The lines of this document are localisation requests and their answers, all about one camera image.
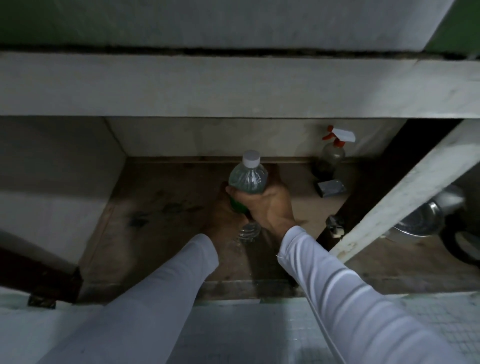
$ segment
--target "hand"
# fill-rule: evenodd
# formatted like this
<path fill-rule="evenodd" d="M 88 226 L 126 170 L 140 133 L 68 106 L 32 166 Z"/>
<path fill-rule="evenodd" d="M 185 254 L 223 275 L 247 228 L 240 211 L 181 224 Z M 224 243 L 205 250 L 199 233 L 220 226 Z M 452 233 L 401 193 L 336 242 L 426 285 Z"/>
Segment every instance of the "hand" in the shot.
<path fill-rule="evenodd" d="M 252 217 L 280 241 L 287 231 L 296 225 L 287 186 L 281 181 L 278 165 L 266 165 L 267 186 L 262 194 L 248 194 L 227 186 L 227 193 L 244 204 Z"/>
<path fill-rule="evenodd" d="M 235 239 L 240 229 L 248 223 L 244 214 L 239 214 L 231 208 L 230 199 L 225 191 L 227 185 L 227 182 L 220 185 L 218 196 L 212 203 L 209 220 L 201 230 L 201 233 L 210 238 L 218 254 L 225 243 Z"/>

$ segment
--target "white sleeve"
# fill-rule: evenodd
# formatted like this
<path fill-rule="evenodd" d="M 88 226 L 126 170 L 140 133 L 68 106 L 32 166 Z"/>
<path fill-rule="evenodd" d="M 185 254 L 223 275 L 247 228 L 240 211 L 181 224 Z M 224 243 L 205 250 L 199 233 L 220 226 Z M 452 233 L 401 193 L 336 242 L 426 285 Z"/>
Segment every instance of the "white sleeve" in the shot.
<path fill-rule="evenodd" d="M 286 233 L 278 262 L 305 291 L 339 363 L 466 362 L 445 339 L 367 285 L 301 227 Z"/>
<path fill-rule="evenodd" d="M 177 255 L 105 306 L 41 364 L 165 363 L 205 278 L 218 266 L 211 240 L 194 236 Z"/>

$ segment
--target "left hand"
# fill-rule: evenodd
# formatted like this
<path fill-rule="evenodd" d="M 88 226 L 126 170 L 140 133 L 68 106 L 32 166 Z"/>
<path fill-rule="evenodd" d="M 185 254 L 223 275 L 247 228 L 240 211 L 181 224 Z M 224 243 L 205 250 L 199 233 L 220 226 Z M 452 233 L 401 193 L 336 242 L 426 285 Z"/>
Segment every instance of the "left hand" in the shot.
<path fill-rule="evenodd" d="M 225 191 L 227 186 L 227 182 L 220 185 L 220 191 L 212 203 L 208 221 L 200 231 L 210 238 L 218 254 L 225 243 L 235 239 L 240 229 L 248 223 L 244 214 L 233 211 L 230 206 L 229 196 Z"/>

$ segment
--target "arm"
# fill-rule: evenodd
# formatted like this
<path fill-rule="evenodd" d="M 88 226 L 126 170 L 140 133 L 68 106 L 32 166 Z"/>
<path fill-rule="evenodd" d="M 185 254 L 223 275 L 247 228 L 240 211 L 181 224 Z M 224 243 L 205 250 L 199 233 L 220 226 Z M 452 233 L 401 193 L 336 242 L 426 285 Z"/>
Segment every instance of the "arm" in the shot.
<path fill-rule="evenodd" d="M 339 363 L 464 363 L 450 345 L 396 307 L 295 226 L 290 195 L 278 168 L 269 166 L 263 194 L 227 192 L 281 241 L 280 265 L 303 288 Z"/>
<path fill-rule="evenodd" d="M 47 353 L 41 364 L 165 363 L 217 252 L 248 220 L 229 207 L 225 185 L 203 233 Z"/>

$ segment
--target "cloth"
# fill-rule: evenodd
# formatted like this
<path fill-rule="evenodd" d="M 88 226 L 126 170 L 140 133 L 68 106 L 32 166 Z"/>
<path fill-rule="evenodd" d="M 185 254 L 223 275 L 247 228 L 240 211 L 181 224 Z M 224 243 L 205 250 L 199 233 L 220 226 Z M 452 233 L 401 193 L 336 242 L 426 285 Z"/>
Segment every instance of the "cloth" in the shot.
<path fill-rule="evenodd" d="M 278 261 L 305 291 L 339 363 L 465 362 L 444 339 L 368 286 L 304 229 L 296 226 L 286 233 Z M 210 239 L 196 235 L 39 363 L 165 363 L 201 284 L 217 266 Z"/>

